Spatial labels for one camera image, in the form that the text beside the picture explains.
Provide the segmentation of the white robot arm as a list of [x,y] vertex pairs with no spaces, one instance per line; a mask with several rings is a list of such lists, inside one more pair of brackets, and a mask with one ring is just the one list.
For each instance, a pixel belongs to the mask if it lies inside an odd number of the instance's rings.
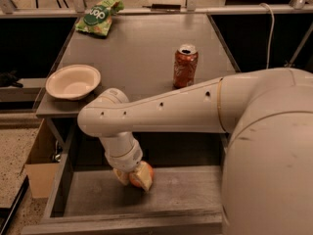
[[140,158],[133,132],[230,136],[222,177],[223,235],[312,235],[313,74],[237,73],[128,102],[109,89],[79,113],[110,164],[126,173]]

